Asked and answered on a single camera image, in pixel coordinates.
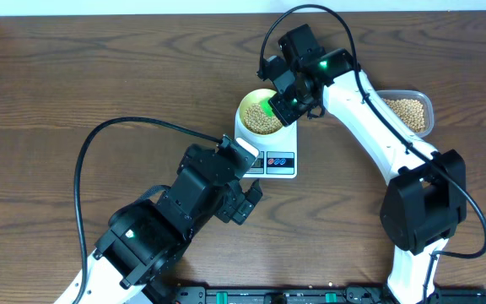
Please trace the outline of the green plastic measuring scoop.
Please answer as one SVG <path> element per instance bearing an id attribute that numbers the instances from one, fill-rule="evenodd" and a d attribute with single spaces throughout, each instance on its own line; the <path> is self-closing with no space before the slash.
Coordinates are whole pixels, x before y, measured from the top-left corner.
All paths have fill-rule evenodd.
<path id="1" fill-rule="evenodd" d="M 269 105 L 269 99 L 265 98 L 259 102 L 260 107 L 262 108 L 263 112 L 268 117 L 274 117 L 275 114 L 273 113 L 272 107 Z"/>

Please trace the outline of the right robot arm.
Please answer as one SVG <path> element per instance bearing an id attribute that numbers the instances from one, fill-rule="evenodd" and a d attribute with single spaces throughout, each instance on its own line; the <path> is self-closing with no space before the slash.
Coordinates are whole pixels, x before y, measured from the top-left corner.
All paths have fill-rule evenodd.
<path id="1" fill-rule="evenodd" d="M 289 126 L 319 107 L 358 140 L 387 185 L 380 219 L 395 245 L 387 287 L 398 303 L 427 301 L 437 260 L 467 216 L 464 160 L 409 129 L 373 90 L 354 50 L 326 52 L 307 24 L 278 45 L 283 55 L 261 58 L 257 71 L 276 90 L 273 113 Z"/>

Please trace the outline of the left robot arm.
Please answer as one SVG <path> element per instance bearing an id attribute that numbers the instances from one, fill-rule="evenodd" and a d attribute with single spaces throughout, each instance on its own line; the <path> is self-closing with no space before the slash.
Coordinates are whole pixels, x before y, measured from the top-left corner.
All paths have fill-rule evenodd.
<path id="1" fill-rule="evenodd" d="M 262 197 L 258 181 L 244 191 L 240 179 L 260 157 L 238 138 L 217 149 L 189 146 L 174 183 L 151 187 L 117 210 L 60 303 L 124 303 L 181 260 L 212 218 L 242 225 Z"/>

